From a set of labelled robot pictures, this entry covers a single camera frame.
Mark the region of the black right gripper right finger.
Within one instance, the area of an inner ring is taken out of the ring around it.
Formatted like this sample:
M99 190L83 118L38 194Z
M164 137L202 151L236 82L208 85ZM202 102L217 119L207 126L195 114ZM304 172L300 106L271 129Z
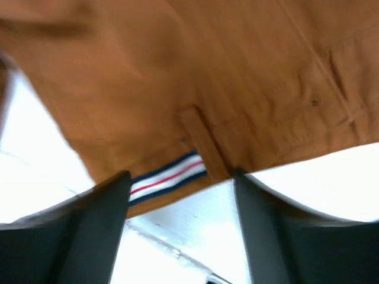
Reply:
M378 222L313 210L243 169L233 182L253 283L378 282Z

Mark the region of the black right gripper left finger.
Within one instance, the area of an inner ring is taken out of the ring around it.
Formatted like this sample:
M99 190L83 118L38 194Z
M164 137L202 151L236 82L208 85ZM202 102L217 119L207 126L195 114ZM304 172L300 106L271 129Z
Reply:
M1 283L109 283L129 207L131 174L1 224Z

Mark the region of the brown trousers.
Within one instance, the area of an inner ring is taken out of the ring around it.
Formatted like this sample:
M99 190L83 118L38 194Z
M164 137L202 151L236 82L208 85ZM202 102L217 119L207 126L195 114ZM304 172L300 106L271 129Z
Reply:
M378 141L377 1L2 1L1 54L129 217Z

